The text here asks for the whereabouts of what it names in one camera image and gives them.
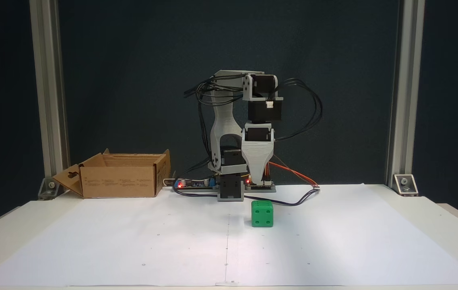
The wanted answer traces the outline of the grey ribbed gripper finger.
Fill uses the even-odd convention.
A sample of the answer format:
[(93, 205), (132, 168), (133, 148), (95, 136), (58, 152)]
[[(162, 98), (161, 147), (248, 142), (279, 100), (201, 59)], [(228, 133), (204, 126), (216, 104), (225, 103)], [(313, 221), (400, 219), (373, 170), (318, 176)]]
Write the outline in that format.
[(252, 182), (264, 184), (263, 174), (266, 164), (273, 156), (274, 143), (242, 143), (242, 156), (247, 163)]

